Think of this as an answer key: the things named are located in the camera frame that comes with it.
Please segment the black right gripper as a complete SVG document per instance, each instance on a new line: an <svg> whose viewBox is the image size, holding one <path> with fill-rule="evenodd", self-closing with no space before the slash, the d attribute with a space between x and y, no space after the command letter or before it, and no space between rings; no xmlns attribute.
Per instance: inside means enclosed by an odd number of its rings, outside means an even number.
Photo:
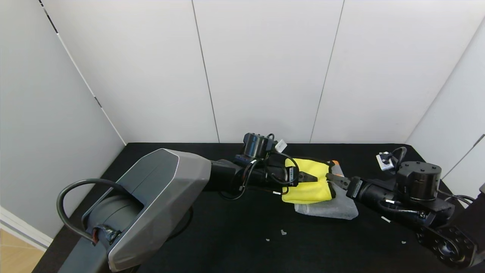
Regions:
<svg viewBox="0 0 485 273"><path fill-rule="evenodd" d="M329 172L326 174L327 181L346 190L347 197L369 209L377 209L379 202L388 199L388 188L384 181L379 179L364 179L357 176L349 179L345 177L338 161L331 160L328 163Z"/></svg>

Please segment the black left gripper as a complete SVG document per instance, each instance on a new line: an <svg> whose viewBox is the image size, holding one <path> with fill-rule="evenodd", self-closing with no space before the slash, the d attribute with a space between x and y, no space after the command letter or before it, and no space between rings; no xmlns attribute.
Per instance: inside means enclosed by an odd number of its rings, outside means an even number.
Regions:
<svg viewBox="0 0 485 273"><path fill-rule="evenodd" d="M272 165L269 162L270 156L267 158L267 176L273 182L288 187L296 187L298 183L318 181L318 178L316 176L310 175L309 173L305 173L303 171L299 171L298 164L289 155L281 155L281 157L290 160L290 162L293 164L292 166L284 166L281 164Z"/></svg>

